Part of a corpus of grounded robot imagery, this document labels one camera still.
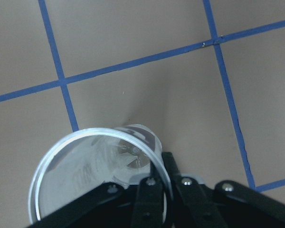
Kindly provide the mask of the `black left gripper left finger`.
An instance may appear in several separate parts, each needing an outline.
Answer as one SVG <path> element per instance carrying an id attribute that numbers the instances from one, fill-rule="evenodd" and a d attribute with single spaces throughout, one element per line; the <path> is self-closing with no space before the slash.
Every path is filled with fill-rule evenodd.
<path id="1" fill-rule="evenodd" d="M 163 225 L 163 183 L 153 163 L 150 174 L 137 188 L 131 216 L 132 228 L 160 228 Z"/>

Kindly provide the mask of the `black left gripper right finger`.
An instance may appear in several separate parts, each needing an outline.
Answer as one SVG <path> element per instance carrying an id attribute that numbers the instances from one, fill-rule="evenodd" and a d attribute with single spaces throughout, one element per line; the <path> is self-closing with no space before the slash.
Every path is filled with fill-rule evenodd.
<path id="1" fill-rule="evenodd" d="M 172 224 L 175 228 L 227 228 L 217 206 L 202 186 L 191 177 L 182 176 L 171 152 L 163 152 L 162 159 L 171 181 Z"/>

